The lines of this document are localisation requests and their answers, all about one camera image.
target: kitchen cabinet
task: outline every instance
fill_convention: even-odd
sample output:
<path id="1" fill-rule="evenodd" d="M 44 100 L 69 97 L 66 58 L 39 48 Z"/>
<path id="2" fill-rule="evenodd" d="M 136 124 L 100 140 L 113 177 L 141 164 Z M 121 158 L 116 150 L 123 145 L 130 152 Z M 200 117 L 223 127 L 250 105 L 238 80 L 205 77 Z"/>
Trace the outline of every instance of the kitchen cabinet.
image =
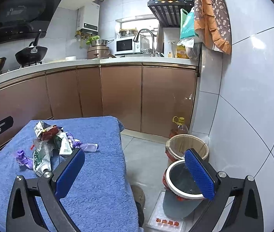
<path id="1" fill-rule="evenodd" d="M 81 69 L 77 73 L 83 117 L 103 116 L 99 68 Z"/>
<path id="2" fill-rule="evenodd" d="M 52 117 L 45 76 L 0 90 L 0 120 L 8 116 L 13 117 L 14 125 L 0 135 L 0 145 L 13 138 L 30 120 Z"/>
<path id="3" fill-rule="evenodd" d="M 191 119 L 196 75 L 188 69 L 143 67 L 141 132 L 169 137 L 174 116 Z"/>
<path id="4" fill-rule="evenodd" d="M 141 66 L 101 68 L 104 116 L 118 118 L 126 129 L 141 131 Z"/>
<path id="5" fill-rule="evenodd" d="M 48 74 L 47 86 L 54 119 L 82 117 L 76 70 Z"/>

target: black wok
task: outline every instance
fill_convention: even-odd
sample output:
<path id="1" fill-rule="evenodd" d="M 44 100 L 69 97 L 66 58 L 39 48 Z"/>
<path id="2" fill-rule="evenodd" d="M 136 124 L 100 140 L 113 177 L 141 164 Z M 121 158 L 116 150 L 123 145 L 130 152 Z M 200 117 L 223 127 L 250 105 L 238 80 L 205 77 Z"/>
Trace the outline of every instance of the black wok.
<path id="1" fill-rule="evenodd" d="M 35 40 L 15 55 L 16 60 L 22 67 L 37 64 L 45 57 L 48 48 L 37 45 L 41 32 L 42 30 L 39 30 Z"/>

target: white microwave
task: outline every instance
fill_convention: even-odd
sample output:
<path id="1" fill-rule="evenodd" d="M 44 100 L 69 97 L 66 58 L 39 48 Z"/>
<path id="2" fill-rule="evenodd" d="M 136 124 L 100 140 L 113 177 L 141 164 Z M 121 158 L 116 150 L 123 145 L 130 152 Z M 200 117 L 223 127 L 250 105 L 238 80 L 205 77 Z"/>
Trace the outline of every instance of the white microwave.
<path id="1" fill-rule="evenodd" d="M 141 54 L 141 49 L 150 48 L 150 41 L 144 36 L 139 36 L 138 42 L 135 43 L 135 36 L 122 37 L 114 40 L 114 54 Z"/>

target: wok handle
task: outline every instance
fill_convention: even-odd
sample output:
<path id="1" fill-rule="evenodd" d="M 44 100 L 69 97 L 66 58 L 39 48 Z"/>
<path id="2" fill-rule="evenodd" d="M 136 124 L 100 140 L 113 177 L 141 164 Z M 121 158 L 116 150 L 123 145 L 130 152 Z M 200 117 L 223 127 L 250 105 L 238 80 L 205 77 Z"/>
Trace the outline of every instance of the wok handle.
<path id="1" fill-rule="evenodd" d="M 34 46 L 34 47 L 37 46 L 37 44 L 38 44 L 38 40 L 39 40 L 39 37 L 40 37 L 40 35 L 41 35 L 41 32 L 42 32 L 42 30 L 39 30 L 39 31 L 38 31 L 38 34 L 37 34 L 37 36 L 36 36 L 36 38 L 35 38 L 35 40 L 34 40 L 34 43 L 33 43 L 33 46 Z"/>

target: range hood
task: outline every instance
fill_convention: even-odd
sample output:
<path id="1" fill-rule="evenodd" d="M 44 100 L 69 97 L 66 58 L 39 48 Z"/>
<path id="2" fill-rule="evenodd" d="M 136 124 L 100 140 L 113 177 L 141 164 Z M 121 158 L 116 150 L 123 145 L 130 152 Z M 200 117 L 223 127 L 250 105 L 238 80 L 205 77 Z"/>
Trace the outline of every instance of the range hood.
<path id="1" fill-rule="evenodd" d="M 35 38 L 42 29 L 45 37 L 61 0 L 0 0 L 0 44 Z"/>

